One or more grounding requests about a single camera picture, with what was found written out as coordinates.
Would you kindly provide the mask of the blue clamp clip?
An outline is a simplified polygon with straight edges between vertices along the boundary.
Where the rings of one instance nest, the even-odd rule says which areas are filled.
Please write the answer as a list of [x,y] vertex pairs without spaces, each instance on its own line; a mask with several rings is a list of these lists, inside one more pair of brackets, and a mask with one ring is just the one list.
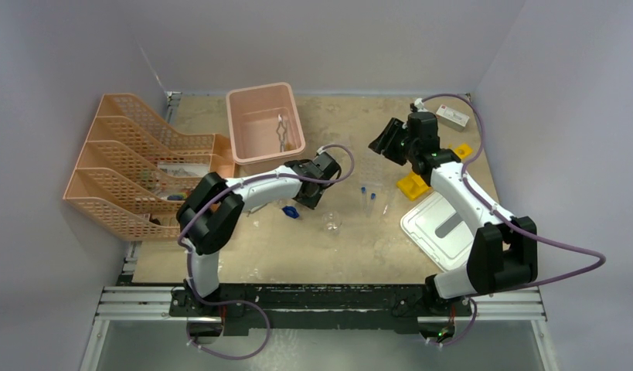
[[281,208],[281,210],[285,216],[288,216],[294,220],[300,217],[299,212],[294,206],[284,206]]

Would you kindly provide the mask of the metal crucible tongs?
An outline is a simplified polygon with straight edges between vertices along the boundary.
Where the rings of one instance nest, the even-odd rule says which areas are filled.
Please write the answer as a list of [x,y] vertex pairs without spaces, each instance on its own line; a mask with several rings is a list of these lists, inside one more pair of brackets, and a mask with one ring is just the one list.
[[286,151],[288,149],[288,119],[282,114],[277,116],[276,134],[279,142],[279,151]]

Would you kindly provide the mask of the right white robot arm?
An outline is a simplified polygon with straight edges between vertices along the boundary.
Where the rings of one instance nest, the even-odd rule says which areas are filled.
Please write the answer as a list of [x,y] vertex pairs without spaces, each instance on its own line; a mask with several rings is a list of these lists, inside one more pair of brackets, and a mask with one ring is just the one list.
[[440,146],[437,118],[430,112],[412,112],[406,121],[391,118],[369,148],[412,170],[441,194],[465,222],[473,243],[467,263],[424,281],[422,303],[434,315],[453,301],[475,294],[493,294],[532,283],[538,275],[536,224],[515,217],[478,190],[459,156]]

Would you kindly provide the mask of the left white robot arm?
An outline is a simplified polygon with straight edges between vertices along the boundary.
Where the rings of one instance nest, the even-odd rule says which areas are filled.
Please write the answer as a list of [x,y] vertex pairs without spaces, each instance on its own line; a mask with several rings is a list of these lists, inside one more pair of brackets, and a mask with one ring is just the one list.
[[201,316],[217,310],[220,250],[243,213],[282,199],[314,209],[325,190],[341,180],[341,165],[325,151],[243,178],[205,175],[176,213],[178,243],[188,254],[189,307]]

